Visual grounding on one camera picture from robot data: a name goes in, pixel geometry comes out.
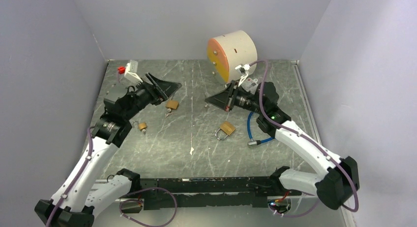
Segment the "small brass padlock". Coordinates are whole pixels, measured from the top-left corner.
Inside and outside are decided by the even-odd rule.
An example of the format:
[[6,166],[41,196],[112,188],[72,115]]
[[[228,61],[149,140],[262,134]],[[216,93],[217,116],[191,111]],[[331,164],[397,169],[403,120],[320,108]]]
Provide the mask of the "small brass padlock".
[[145,123],[145,122],[139,122],[139,121],[133,121],[132,122],[132,125],[134,126],[134,127],[136,127],[140,132],[142,132],[144,135],[146,134],[146,132],[147,132],[147,124]]

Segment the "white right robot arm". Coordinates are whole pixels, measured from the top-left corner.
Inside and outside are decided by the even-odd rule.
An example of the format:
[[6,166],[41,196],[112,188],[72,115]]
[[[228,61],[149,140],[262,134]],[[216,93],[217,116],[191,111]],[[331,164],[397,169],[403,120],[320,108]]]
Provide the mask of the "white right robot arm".
[[207,97],[205,102],[226,112],[239,107],[257,113],[259,128],[292,149],[314,170],[314,173],[307,173],[286,166],[278,168],[270,176],[273,193],[282,195],[286,191],[300,191],[316,196],[333,210],[346,207],[345,202],[353,198],[355,206],[348,210],[358,211],[360,185],[356,160],[350,156],[342,158],[318,144],[279,108],[278,99],[272,82],[260,84],[254,93],[231,82],[224,90]]

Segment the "long shackle brass padlock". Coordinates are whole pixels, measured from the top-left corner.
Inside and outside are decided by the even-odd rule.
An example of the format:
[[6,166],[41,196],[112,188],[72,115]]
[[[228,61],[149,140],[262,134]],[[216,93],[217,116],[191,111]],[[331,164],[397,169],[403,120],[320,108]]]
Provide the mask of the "long shackle brass padlock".
[[171,109],[171,110],[176,110],[178,106],[179,106],[179,102],[176,100],[169,100],[165,105],[166,108]]

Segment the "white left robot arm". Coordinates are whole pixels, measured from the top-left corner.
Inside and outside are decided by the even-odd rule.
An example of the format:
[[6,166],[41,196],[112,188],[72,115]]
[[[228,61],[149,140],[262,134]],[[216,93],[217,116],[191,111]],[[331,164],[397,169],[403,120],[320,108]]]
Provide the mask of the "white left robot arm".
[[41,199],[35,213],[47,227],[90,227],[116,199],[136,197],[143,191],[138,173],[121,169],[97,190],[99,173],[118,151],[132,129],[130,120],[148,105],[167,101],[181,83],[164,81],[146,73],[146,80],[129,86],[115,85],[104,97],[104,113],[87,129],[88,146],[60,188]]

